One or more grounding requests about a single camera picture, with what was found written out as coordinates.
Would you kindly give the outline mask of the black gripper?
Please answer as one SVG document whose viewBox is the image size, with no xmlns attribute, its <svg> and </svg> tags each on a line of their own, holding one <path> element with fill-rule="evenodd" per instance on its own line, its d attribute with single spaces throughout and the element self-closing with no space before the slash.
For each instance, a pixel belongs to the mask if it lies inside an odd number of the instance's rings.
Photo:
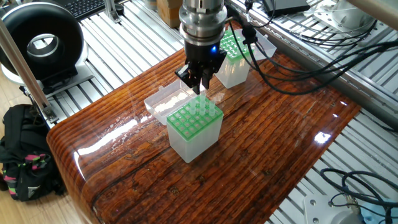
<svg viewBox="0 0 398 224">
<path fill-rule="evenodd" d="M 181 79 L 197 95 L 200 94 L 200 81 L 205 89 L 209 89 L 210 80 L 221 68 L 227 52 L 220 48 L 220 42 L 211 45 L 193 45 L 184 43 L 186 55 L 185 65 L 176 69 L 176 76 Z M 202 77 L 193 69 L 191 62 L 201 65 Z"/>
</svg>

